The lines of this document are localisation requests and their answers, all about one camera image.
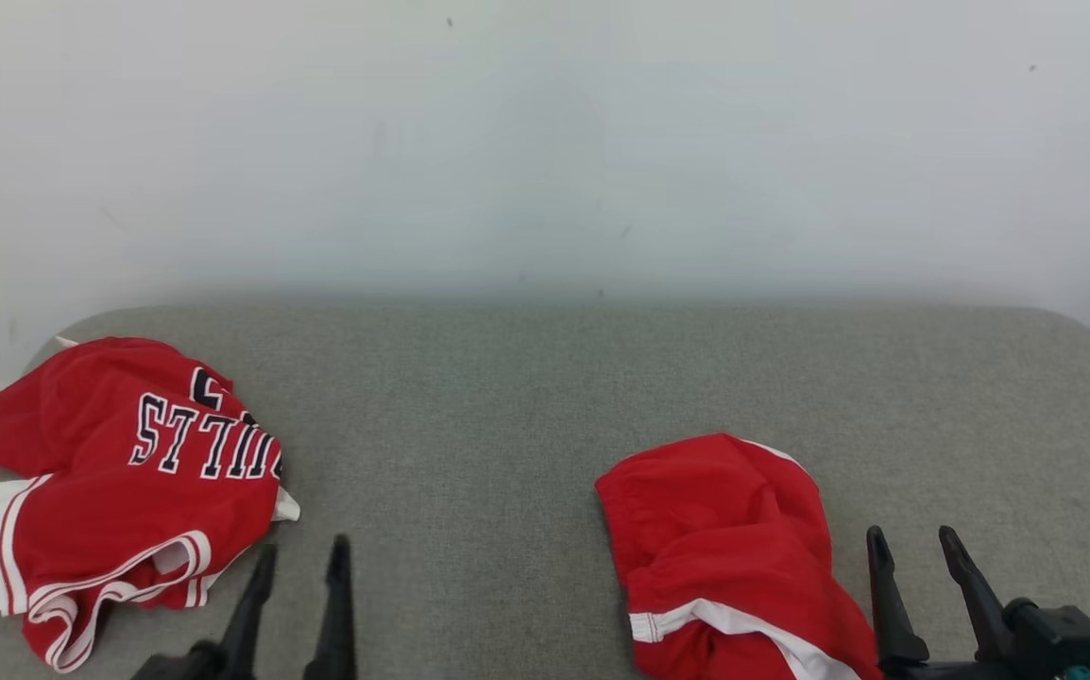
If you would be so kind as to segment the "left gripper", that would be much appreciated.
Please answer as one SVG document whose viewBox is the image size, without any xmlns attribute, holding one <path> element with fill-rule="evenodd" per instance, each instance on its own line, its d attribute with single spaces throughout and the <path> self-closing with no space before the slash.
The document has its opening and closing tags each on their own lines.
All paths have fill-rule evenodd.
<svg viewBox="0 0 1090 680">
<path fill-rule="evenodd" d="M 215 642 L 197 642 L 186 654 L 153 654 L 131 680 L 217 679 L 218 675 L 221 679 L 255 679 L 262 611 L 276 578 L 277 555 L 278 548 L 274 545 L 261 547 L 247 586 L 230 617 L 221 647 Z M 319 638 L 315 655 L 304 668 L 304 679 L 356 679 L 351 549 L 346 536 L 334 539 L 325 585 Z"/>
</svg>

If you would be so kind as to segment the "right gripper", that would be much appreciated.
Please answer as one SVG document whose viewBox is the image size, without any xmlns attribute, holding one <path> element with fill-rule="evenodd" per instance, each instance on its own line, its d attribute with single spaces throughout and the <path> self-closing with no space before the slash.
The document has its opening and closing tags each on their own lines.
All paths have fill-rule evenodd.
<svg viewBox="0 0 1090 680">
<path fill-rule="evenodd" d="M 883 679 L 1064 679 L 1064 663 L 1020 666 L 1001 661 L 1012 644 L 1012 630 L 1004 620 L 1002 603 L 954 529 L 941 526 L 938 542 L 952 581 L 962 593 L 978 644 L 977 661 L 927 664 L 927 642 L 915 634 L 894 579 L 889 542 L 880 526 L 870 526 L 865 530 L 865 552 L 877 665 Z"/>
</svg>

